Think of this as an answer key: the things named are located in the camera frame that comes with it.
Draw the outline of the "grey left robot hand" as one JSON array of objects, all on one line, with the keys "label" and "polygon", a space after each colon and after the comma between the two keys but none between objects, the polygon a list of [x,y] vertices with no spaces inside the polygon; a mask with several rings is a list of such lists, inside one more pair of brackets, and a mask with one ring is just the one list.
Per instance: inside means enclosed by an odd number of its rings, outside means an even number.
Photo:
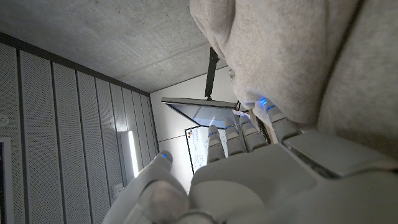
[{"label": "grey left robot hand", "polygon": [[277,143],[251,120],[208,127],[206,164],[189,190],[161,151],[108,210],[105,223],[396,223],[397,161],[336,136],[302,133],[267,99]]}]

